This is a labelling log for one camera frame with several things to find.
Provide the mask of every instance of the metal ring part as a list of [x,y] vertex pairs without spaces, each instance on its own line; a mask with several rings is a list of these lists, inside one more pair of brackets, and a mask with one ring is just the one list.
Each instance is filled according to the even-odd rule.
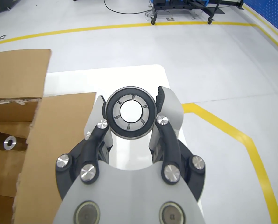
[[99,219],[100,210],[93,201],[83,202],[76,208],[74,224],[98,224]]
[[5,139],[3,146],[6,150],[11,150],[16,145],[16,138],[14,136],[9,136]]
[[159,221],[161,224],[184,224],[185,213],[177,203],[166,202],[160,208]]
[[[136,122],[121,117],[121,106],[130,100],[141,105],[142,114]],[[115,91],[106,102],[106,116],[112,132],[124,139],[138,139],[148,134],[155,123],[157,107],[152,96],[145,90],[128,86]]]

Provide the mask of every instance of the round metal cap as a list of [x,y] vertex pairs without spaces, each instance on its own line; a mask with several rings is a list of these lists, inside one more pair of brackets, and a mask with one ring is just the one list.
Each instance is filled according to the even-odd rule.
[[84,182],[90,181],[96,174],[96,168],[92,164],[86,164],[82,167],[80,172],[81,180]]
[[106,120],[101,120],[99,123],[97,123],[97,128],[99,129],[105,129],[108,126],[108,122]]
[[175,183],[175,182],[179,181],[179,179],[180,179],[179,169],[172,164],[169,164],[164,168],[164,175],[165,175],[165,178],[172,183]]
[[97,224],[100,219],[99,207],[92,201],[82,203],[75,211],[75,224]]
[[193,156],[192,163],[193,163],[194,167],[199,169],[199,170],[202,170],[205,167],[205,162],[199,156]]
[[16,145],[16,138],[14,136],[9,136],[7,139],[5,139],[3,146],[6,150],[11,150]]
[[168,124],[168,118],[164,115],[160,115],[157,117],[157,122],[160,124],[160,125],[167,125]]
[[174,202],[165,203],[160,209],[161,224],[184,224],[183,210]]
[[64,168],[67,163],[69,161],[69,157],[67,154],[63,154],[61,156],[58,157],[57,161],[56,161],[56,165],[58,168]]

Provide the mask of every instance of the black cable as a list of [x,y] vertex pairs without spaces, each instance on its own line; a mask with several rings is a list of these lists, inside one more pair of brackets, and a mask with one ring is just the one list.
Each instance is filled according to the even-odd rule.
[[105,6],[106,6],[107,9],[111,10],[111,11],[114,12],[114,13],[118,13],[118,14],[142,14],[142,13],[146,13],[146,12],[152,11],[152,9],[150,9],[150,10],[145,10],[145,11],[137,12],[137,13],[122,13],[122,12],[118,12],[118,11],[115,11],[115,10],[110,9],[110,8],[107,6],[105,0],[104,0],[104,4],[105,4]]

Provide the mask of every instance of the cardboard flap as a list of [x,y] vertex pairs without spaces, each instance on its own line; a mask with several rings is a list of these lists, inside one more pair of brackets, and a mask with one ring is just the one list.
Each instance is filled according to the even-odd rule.
[[94,99],[95,93],[43,97],[28,138],[15,224],[53,222],[61,204],[55,163],[84,139]]
[[38,101],[26,102],[21,105],[16,102],[0,104],[0,122],[31,122]]
[[25,151],[0,150],[0,195],[15,197],[16,181],[22,171]]
[[0,99],[42,97],[50,49],[0,52]]

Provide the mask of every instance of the caster wheel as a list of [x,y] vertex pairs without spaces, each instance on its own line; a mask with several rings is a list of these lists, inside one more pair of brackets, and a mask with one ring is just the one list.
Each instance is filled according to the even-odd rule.
[[210,25],[213,22],[213,19],[211,17],[208,17],[207,23]]

